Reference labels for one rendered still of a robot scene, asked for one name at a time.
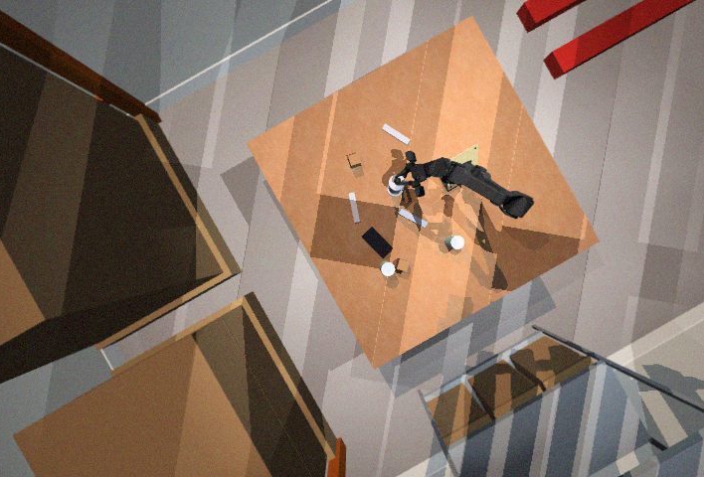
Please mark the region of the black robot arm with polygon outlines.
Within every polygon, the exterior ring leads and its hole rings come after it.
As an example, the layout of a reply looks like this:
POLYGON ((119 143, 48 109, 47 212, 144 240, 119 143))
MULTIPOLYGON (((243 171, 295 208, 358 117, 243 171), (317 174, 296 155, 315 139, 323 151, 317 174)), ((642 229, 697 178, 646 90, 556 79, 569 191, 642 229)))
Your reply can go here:
POLYGON ((444 183, 464 185, 490 200, 490 203, 498 206, 506 216, 514 219, 523 218, 534 205, 533 198, 519 191, 506 190, 491 180, 491 174, 486 172, 486 168, 473 165, 471 162, 469 160, 461 164, 441 157, 431 161, 429 172, 428 163, 416 164, 410 168, 410 171, 413 179, 417 179, 419 183, 426 181, 427 177, 432 175, 442 176, 441 180, 444 183))

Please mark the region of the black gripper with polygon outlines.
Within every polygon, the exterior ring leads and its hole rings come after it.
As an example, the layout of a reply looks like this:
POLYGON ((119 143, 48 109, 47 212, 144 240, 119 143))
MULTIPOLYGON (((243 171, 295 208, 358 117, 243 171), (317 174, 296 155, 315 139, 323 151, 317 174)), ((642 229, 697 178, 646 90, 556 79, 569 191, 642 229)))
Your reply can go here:
MULTIPOLYGON (((401 171, 398 175, 396 175, 395 178, 403 176, 403 175, 411 172, 410 168, 412 166, 416 165, 415 162, 417 161, 417 158, 416 158, 415 153, 413 151, 408 151, 408 152, 405 152, 405 154, 406 154, 407 160, 409 160, 410 163, 406 163, 405 169, 403 171, 401 171)), ((427 171, 429 172, 430 166, 431 166, 431 161, 428 162, 428 164, 429 164, 429 166, 427 167, 427 171)), ((416 193, 417 197, 422 197, 425 195, 424 186, 421 186, 421 183, 419 183, 417 179, 415 179, 414 181, 408 181, 408 182, 397 184, 397 186, 402 186, 402 185, 408 185, 408 186, 412 186, 412 188, 415 188, 415 193, 416 193)))

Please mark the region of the glass french press with plunger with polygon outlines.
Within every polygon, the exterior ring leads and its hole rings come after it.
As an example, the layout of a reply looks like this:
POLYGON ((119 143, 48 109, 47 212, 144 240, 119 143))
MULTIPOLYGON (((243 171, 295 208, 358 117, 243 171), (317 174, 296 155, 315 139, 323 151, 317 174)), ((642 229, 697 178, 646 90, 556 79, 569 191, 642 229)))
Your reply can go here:
MULTIPOLYGON (((398 175, 398 174, 396 174, 396 175, 398 175)), ((400 196, 400 195, 403 193, 403 190, 404 190, 404 186, 405 186, 405 185, 397 186, 397 184, 399 184, 399 183, 404 183, 404 182, 405 182, 405 179, 407 178, 408 173, 405 174, 405 175, 403 175, 403 176, 400 176, 400 177, 395 178, 396 175, 393 175, 393 176, 390 178, 390 180, 389 180, 389 185, 388 185, 388 188, 387 188, 388 193, 389 193, 391 196, 394 196, 394 197, 400 196)))

